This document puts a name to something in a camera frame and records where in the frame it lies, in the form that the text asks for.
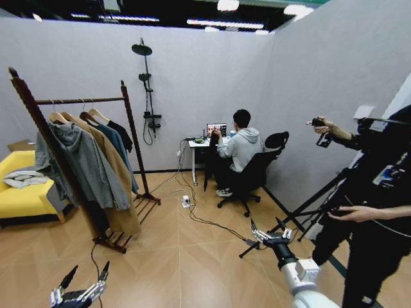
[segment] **laptop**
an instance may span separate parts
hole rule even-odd
[[[217,128],[221,131],[222,137],[227,136],[227,123],[215,123],[215,124],[207,124],[207,138],[211,138],[211,134],[213,130]]]

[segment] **hand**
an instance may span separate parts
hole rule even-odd
[[[218,136],[219,139],[222,138],[222,135],[221,135],[221,131],[220,131],[220,130],[217,130],[217,129],[215,128],[215,129],[213,130],[213,133],[215,133],[215,134]]]
[[[332,213],[328,212],[328,216],[340,221],[355,221],[356,223],[361,223],[363,221],[372,219],[382,219],[383,213],[380,209],[374,209],[373,207],[354,206],[354,207],[340,207],[339,210],[346,210],[348,212],[345,216],[334,216]]]
[[[322,122],[324,122],[325,126],[314,126],[314,132],[316,133],[328,133],[328,132],[332,132],[332,130],[334,130],[337,126],[331,122],[330,120],[328,120],[326,117],[324,117],[323,115],[318,117]],[[311,125],[312,121],[308,121],[306,123],[306,125]]]

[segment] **office chair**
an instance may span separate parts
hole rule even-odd
[[[265,140],[267,150],[263,153],[256,153],[243,171],[235,177],[230,185],[232,195],[223,199],[217,207],[220,209],[224,203],[240,200],[245,209],[244,216],[250,216],[250,209],[247,205],[247,198],[254,198],[260,202],[261,197],[249,193],[254,189],[263,187],[267,183],[266,169],[268,165],[280,156],[289,138],[288,132],[274,133]]]

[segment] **black pants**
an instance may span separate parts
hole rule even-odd
[[[323,223],[324,228],[316,239],[314,261],[324,264],[352,234],[342,307],[371,307],[383,281],[397,271],[401,259],[410,253],[409,242],[372,221],[353,223],[326,218]]]
[[[214,162],[214,176],[218,189],[229,188],[238,177],[238,173],[230,169],[232,159],[218,157]]]

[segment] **yellow sofa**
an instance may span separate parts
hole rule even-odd
[[[57,212],[47,198],[54,181],[49,179],[44,184],[29,185],[22,189],[10,187],[3,182],[4,176],[9,172],[34,163],[34,151],[15,151],[0,162],[0,219],[55,214],[65,223],[63,213]]]

